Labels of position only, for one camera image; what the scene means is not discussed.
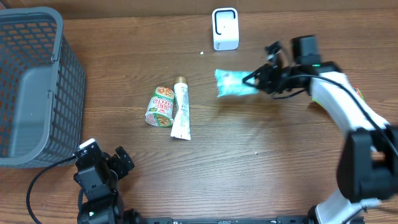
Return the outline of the white tube gold cap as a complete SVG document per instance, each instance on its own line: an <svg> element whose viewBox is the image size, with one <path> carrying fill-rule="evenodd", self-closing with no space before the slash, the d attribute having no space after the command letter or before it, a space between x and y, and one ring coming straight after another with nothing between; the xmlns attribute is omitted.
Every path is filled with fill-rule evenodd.
<svg viewBox="0 0 398 224"><path fill-rule="evenodd" d="M191 140L190 105L187 79L177 77L174 80L175 103L177 106L174 123L170 135L173 138Z"/></svg>

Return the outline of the green snack bag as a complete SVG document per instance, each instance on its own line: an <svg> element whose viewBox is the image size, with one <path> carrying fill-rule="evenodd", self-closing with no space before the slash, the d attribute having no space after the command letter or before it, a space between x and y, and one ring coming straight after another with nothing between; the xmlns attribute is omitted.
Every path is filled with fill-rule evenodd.
<svg viewBox="0 0 398 224"><path fill-rule="evenodd" d="M363 101L365 101L365 98L364 98L364 95L363 95L362 91L361 91L358 87L356 87L356 86L353 86L353 89L354 89L354 91L357 93L357 95L358 95ZM318 100L316 100L315 98L312 98L312 101L314 101L314 102L316 102L318 105L322 106L322 104L321 104Z"/></svg>

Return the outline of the green tissue pack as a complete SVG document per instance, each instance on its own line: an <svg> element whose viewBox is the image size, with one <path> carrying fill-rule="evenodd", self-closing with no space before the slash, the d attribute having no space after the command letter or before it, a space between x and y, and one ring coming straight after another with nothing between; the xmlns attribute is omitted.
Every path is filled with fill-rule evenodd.
<svg viewBox="0 0 398 224"><path fill-rule="evenodd" d="M229 71L229 70L215 70L216 86L218 88L218 97L224 96L245 96L255 95L259 90L245 85L243 78L250 75L247 71Z"/></svg>

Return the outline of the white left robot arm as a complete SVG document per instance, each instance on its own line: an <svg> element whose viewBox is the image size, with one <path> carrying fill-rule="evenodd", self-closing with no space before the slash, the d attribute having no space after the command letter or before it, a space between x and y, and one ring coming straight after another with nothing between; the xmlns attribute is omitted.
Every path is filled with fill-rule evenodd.
<svg viewBox="0 0 398 224"><path fill-rule="evenodd" d="M135 210L125 210L119 193L119 180L128 175L134 163L123 147L113 156L98 146L77 152L78 172L74 180L81 187L78 196L78 224L145 224L146 220Z"/></svg>

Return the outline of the cup noodles container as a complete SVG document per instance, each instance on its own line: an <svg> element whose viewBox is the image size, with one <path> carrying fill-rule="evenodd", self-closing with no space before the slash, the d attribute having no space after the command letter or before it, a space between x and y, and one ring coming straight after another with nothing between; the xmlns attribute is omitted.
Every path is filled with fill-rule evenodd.
<svg viewBox="0 0 398 224"><path fill-rule="evenodd" d="M145 113L146 122L158 127L173 125L174 97L175 94L170 88L157 87Z"/></svg>

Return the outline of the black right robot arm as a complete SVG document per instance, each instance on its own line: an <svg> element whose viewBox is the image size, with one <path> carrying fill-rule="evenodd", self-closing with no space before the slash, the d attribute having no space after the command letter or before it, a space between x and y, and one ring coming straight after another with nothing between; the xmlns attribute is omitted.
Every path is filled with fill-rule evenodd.
<svg viewBox="0 0 398 224"><path fill-rule="evenodd" d="M313 206L302 223L361 223L358 215L397 193L397 128L375 113L335 62L324 62L314 35L291 40L292 52L277 41L265 47L268 62L243 84L281 99L306 91L330 115L345 138L336 180L338 189ZM279 54L286 53L288 66Z"/></svg>

